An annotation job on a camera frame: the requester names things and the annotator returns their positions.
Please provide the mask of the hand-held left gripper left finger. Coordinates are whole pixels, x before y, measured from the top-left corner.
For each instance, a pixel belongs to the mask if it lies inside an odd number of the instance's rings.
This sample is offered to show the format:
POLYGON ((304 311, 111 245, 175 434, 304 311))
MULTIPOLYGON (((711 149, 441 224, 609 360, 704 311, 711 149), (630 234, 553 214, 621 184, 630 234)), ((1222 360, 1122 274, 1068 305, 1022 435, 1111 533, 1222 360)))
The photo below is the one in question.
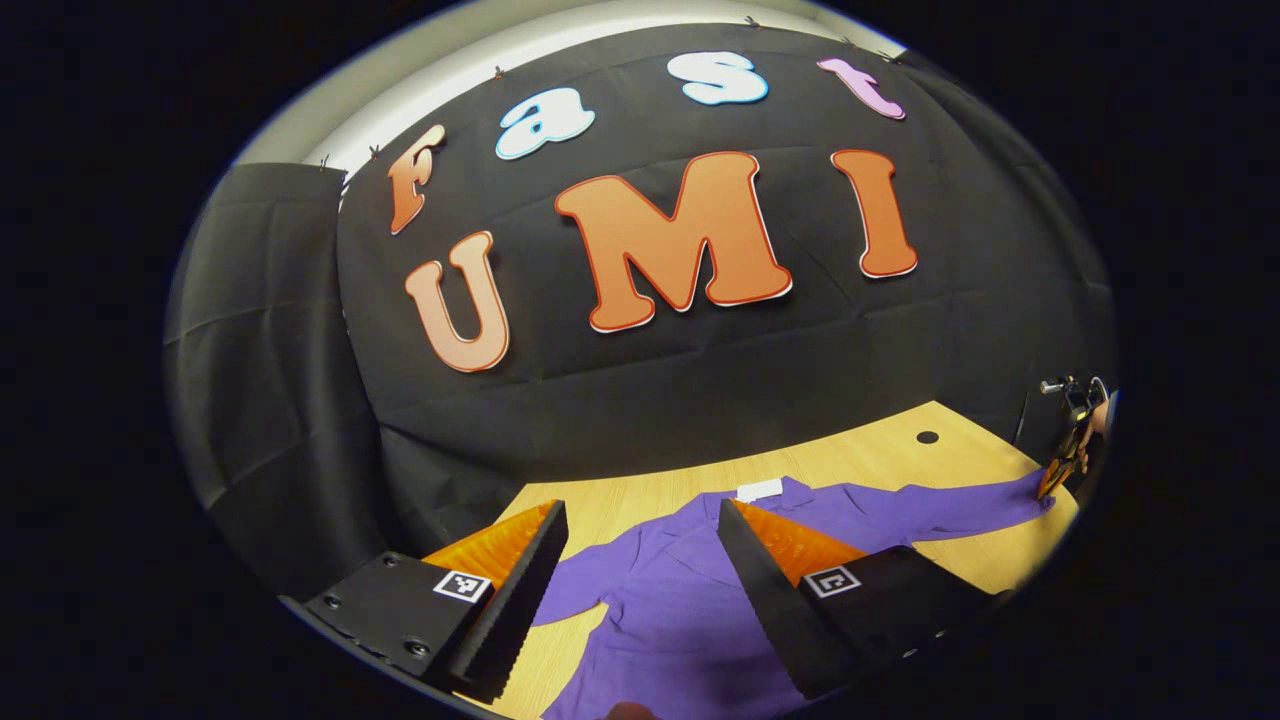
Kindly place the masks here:
POLYGON ((301 606, 396 673, 490 703, 506 691, 568 534, 556 498, 424 559, 387 551, 301 606))

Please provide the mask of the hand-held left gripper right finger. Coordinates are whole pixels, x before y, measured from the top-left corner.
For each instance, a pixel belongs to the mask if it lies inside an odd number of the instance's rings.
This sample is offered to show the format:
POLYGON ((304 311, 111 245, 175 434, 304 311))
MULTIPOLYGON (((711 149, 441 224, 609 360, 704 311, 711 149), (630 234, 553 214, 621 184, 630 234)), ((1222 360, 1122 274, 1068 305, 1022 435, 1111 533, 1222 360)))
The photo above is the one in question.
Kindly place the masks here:
POLYGON ((717 536, 806 700, 933 653, 1006 600, 910 546, 867 553, 736 498, 721 502, 717 536))

